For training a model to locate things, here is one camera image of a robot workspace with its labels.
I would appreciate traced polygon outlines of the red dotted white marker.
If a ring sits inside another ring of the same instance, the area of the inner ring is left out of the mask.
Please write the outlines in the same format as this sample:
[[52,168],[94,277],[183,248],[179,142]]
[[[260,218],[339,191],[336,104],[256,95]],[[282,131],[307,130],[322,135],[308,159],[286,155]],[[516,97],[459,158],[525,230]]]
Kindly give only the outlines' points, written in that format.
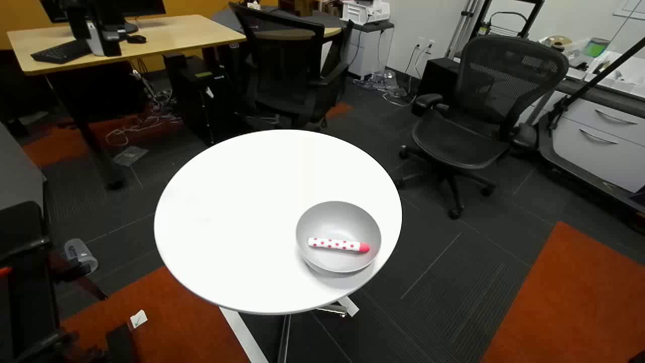
[[354,253],[354,255],[372,253],[372,244],[370,242],[337,240],[337,239],[308,239],[307,247],[321,248],[321,250]]

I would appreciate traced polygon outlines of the grey round bowl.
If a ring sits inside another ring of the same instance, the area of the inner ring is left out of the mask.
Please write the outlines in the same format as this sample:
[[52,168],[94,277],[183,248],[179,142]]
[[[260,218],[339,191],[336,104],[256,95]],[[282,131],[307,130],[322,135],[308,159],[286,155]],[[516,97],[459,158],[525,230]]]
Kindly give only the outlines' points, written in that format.
[[[307,247],[308,239],[337,239],[370,242],[372,253],[354,255]],[[354,275],[376,263],[381,250],[381,229],[364,208],[349,203],[321,203],[311,206],[296,223],[300,259],[312,268],[333,275]]]

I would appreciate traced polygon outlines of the black office chair at desk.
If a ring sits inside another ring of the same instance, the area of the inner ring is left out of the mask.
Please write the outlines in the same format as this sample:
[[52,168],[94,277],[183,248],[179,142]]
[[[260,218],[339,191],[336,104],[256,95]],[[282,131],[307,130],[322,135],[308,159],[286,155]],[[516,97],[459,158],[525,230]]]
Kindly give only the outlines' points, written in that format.
[[299,130],[324,126],[345,85],[349,35],[339,30],[332,37],[328,58],[322,58],[322,24],[243,4],[233,10],[248,47],[248,104],[289,118]]

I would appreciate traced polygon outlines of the white round table base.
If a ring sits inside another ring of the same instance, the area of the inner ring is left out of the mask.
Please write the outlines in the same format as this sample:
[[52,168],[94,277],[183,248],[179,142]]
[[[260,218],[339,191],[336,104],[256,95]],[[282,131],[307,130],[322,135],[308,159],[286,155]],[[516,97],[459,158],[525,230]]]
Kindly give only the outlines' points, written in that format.
[[[234,334],[236,341],[240,343],[245,356],[250,363],[270,363],[266,353],[263,352],[260,343],[245,324],[238,311],[221,309],[224,322],[228,324],[231,331]],[[339,316],[341,319],[358,318],[360,306],[351,297],[343,297],[336,304],[322,306],[321,314]],[[290,353],[290,334],[293,334],[293,318],[286,316],[280,319],[279,328],[279,348],[277,348],[277,362],[275,363],[289,363]]]

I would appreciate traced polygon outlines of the black computer tower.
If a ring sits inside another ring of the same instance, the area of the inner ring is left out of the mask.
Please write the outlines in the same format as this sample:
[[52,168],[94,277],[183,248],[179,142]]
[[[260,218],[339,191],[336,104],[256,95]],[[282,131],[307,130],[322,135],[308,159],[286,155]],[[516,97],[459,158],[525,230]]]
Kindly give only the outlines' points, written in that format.
[[224,74],[198,57],[165,54],[164,64],[185,127],[206,145],[218,144],[233,131]]

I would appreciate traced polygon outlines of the black mesh office chair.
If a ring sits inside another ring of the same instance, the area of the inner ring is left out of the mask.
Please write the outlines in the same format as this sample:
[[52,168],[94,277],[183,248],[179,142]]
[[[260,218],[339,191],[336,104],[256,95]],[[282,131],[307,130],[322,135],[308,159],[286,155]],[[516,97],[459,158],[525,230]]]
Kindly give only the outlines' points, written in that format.
[[482,176],[523,135],[519,118],[567,77],[568,60],[547,45],[519,37],[477,37],[459,57],[450,97],[425,94],[416,99],[420,122],[412,145],[400,158],[428,159],[439,183],[448,183],[450,218],[464,214],[458,177],[475,179],[485,197],[497,184]]

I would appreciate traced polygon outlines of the black computer mouse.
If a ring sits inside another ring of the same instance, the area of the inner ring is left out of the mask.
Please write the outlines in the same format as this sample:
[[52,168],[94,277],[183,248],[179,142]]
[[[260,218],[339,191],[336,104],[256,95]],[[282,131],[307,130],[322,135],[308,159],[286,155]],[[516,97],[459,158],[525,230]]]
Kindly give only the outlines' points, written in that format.
[[148,38],[142,37],[142,35],[132,35],[132,37],[127,37],[125,40],[127,40],[129,45],[145,45],[145,42],[148,42]]

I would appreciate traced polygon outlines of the clear plastic cup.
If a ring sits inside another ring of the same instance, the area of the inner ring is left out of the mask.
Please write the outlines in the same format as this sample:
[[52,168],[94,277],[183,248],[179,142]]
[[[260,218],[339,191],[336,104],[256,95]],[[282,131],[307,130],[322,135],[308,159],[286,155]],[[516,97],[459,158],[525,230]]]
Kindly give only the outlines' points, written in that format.
[[89,247],[81,239],[67,240],[64,255],[68,261],[78,261],[84,267],[87,267],[92,272],[99,268],[97,257],[89,250]]

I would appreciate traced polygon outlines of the black monitor stand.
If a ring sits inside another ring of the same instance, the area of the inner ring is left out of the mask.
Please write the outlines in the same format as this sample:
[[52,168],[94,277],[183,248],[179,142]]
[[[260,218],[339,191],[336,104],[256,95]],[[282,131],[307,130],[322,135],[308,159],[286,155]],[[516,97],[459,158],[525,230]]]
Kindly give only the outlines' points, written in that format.
[[50,22],[67,22],[96,54],[120,54],[120,42],[139,35],[129,16],[164,14],[164,0],[41,0]]

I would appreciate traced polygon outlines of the white drawer cabinet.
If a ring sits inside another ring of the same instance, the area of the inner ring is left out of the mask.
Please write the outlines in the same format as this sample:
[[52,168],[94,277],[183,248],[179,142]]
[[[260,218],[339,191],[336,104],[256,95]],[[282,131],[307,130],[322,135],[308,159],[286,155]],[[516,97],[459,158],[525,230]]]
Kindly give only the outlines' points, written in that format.
[[573,105],[553,131],[555,152],[637,195],[645,186],[645,119],[600,104]]

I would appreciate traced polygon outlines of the black keyboard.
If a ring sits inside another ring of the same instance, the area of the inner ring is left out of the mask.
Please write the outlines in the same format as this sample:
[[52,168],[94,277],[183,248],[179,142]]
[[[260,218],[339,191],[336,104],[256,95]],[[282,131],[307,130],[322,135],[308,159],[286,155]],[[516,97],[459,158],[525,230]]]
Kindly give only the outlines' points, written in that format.
[[33,58],[41,64],[64,65],[76,58],[87,57],[89,52],[92,49],[85,40],[70,40],[64,45],[56,45],[56,47],[33,52]]

